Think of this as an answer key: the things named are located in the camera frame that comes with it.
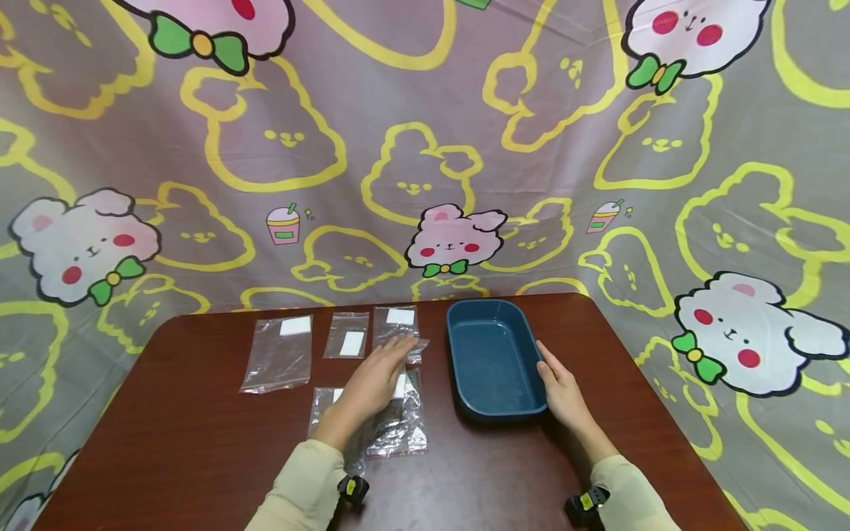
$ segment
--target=cartoon drink cup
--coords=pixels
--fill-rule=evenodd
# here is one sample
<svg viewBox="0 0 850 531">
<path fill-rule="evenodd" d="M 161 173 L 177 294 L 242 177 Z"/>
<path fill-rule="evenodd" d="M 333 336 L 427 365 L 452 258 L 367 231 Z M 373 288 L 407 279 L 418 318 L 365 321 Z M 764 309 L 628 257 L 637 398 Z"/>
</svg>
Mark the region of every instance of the cartoon drink cup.
<svg viewBox="0 0 850 531">
<path fill-rule="evenodd" d="M 269 212 L 266 225 L 269 226 L 271 240 L 276 246 L 284 246 L 289 243 L 298 243 L 298 231 L 301 227 L 301 217 L 295 212 L 295 203 L 289 207 L 275 208 Z"/>
<path fill-rule="evenodd" d="M 599 209 L 593 213 L 590 225 L 587 226 L 587 234 L 606 230 L 608 226 L 611 225 L 611 222 L 614 221 L 614 218 L 617 217 L 617 214 L 620 213 L 620 205 L 623 204 L 623 201 L 625 200 L 621 199 L 616 203 L 605 203 L 599 207 Z"/>
</svg>

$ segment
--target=hand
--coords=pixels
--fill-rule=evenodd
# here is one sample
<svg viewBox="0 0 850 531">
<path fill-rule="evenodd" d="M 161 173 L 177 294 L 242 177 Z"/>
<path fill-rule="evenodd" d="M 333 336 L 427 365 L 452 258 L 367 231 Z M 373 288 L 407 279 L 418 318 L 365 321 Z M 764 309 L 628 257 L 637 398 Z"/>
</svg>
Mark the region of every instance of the hand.
<svg viewBox="0 0 850 531">
<path fill-rule="evenodd" d="M 537 362 L 537 373 L 546 386 L 546 401 L 552 414 L 573 432 L 595 426 L 596 421 L 581 396 L 573 373 L 566 370 L 542 342 L 537 342 L 537 348 L 543 356 L 543 361 Z"/>
<path fill-rule="evenodd" d="M 348 379 L 339 400 L 325 411 L 313 438 L 344 451 L 354 432 L 387 407 L 407 353 L 417 342 L 413 336 L 396 336 L 376 348 Z"/>
</svg>

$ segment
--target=green bow tie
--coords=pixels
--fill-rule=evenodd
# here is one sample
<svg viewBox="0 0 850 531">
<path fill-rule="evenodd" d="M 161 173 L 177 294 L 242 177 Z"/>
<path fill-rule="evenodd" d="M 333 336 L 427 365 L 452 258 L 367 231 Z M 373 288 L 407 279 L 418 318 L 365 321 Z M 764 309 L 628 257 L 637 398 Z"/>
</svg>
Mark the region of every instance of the green bow tie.
<svg viewBox="0 0 850 531">
<path fill-rule="evenodd" d="M 106 306 L 112 298 L 112 288 L 124 279 L 134 279 L 145 274 L 145 266 L 136 257 L 126 257 L 118 263 L 115 271 L 108 273 L 106 278 L 98 280 L 88 287 L 88 294 L 98 306 Z"/>
<path fill-rule="evenodd" d="M 647 85 L 655 86 L 655 93 L 661 96 L 673 87 L 673 83 L 685 67 L 684 59 L 677 59 L 669 65 L 661 64 L 655 54 L 646 54 L 637 66 L 626 78 L 629 88 L 643 88 Z"/>
<path fill-rule="evenodd" d="M 422 271 L 422 276 L 426 279 L 430 279 L 431 277 L 437 276 L 440 273 L 452 273 L 452 274 L 464 274 L 467 272 L 467 266 L 469 265 L 469 261 L 464 258 L 462 260 L 458 260 L 455 263 L 430 263 L 425 266 L 425 270 Z"/>
<path fill-rule="evenodd" d="M 709 385 L 714 385 L 717 380 L 726 374 L 726 366 L 714 358 L 705 356 L 696 346 L 696 335 L 688 330 L 681 336 L 673 338 L 673 348 L 685 354 L 688 361 L 694 364 L 696 375 Z"/>
<path fill-rule="evenodd" d="M 178 59 L 194 52 L 203 59 L 212 58 L 222 70 L 234 76 L 244 76 L 248 72 L 245 39 L 233 31 L 209 36 L 190 30 L 171 15 L 158 12 L 150 28 L 150 45 L 164 57 Z"/>
</svg>

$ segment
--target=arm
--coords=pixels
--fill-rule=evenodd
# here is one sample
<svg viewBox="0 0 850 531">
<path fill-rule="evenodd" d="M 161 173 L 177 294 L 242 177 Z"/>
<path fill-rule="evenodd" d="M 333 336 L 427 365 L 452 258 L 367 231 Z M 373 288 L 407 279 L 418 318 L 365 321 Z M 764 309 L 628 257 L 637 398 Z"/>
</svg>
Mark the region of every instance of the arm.
<svg viewBox="0 0 850 531">
<path fill-rule="evenodd" d="M 581 396 L 575 376 L 537 342 L 543 361 L 537 371 L 546 386 L 549 409 L 569 428 L 587 454 L 593 469 L 591 483 L 605 487 L 611 496 L 599 508 L 607 531 L 666 531 L 679 527 L 649 480 L 625 457 L 593 419 Z"/>
<path fill-rule="evenodd" d="M 337 508 L 345 477 L 343 451 L 360 426 L 389 404 L 415 337 L 395 337 L 378 347 L 348 380 L 342 396 L 299 444 L 246 531 L 324 531 Z"/>
</svg>

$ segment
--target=fabric backdrop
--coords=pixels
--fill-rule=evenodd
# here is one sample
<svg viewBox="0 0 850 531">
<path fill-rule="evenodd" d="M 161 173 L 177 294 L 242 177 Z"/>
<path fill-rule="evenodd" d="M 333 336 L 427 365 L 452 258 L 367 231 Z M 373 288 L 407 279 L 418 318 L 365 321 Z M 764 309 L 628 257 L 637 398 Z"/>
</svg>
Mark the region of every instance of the fabric backdrop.
<svg viewBox="0 0 850 531">
<path fill-rule="evenodd" d="M 847 0 L 288 1 L 0 2 L 0 525 L 176 315 L 578 291 L 846 527 Z"/>
</svg>

